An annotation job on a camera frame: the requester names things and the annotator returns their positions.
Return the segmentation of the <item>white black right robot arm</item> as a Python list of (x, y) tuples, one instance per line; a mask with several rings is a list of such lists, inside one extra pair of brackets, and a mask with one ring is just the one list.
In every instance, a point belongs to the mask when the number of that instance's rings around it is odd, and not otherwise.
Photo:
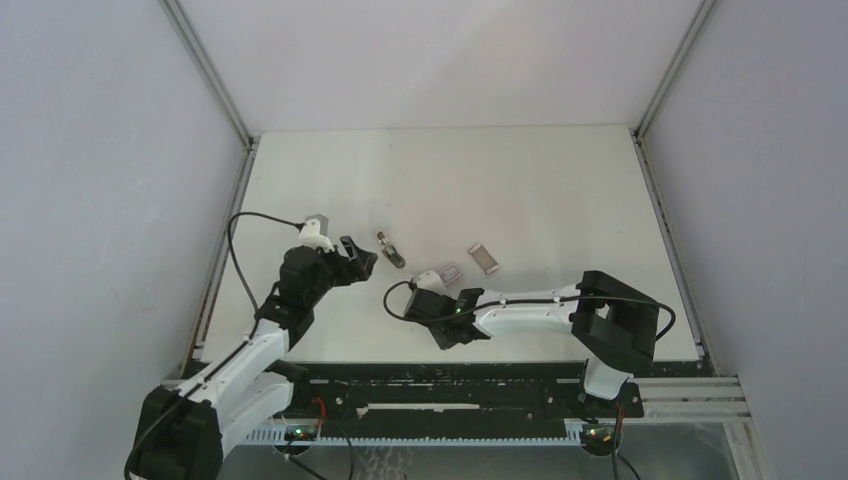
[(592, 416), (613, 408), (624, 385), (653, 369), (656, 343), (676, 322), (674, 310), (598, 270), (575, 284), (537, 292), (467, 288), (450, 296), (434, 272), (407, 282), (410, 297), (390, 317), (422, 325), (442, 350), (523, 333), (568, 335), (589, 352), (578, 388)]

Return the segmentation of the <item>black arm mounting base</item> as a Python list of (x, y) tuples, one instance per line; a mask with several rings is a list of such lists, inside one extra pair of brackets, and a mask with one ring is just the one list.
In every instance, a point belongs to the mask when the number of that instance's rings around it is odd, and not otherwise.
[(638, 386), (612, 401), (581, 389), (583, 366), (564, 363), (319, 364), (295, 380), (288, 419), (321, 417), (353, 434), (553, 433), (568, 421), (644, 415)]

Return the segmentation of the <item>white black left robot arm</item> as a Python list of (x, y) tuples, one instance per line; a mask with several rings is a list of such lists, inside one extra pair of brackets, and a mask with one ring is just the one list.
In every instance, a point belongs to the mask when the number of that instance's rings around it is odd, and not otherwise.
[(288, 250), (241, 341), (177, 387), (144, 399), (126, 479), (215, 479), (227, 455), (262, 422), (311, 407), (311, 388), (272, 370), (301, 340), (326, 294), (368, 280), (377, 254), (348, 236), (338, 245), (303, 241)]

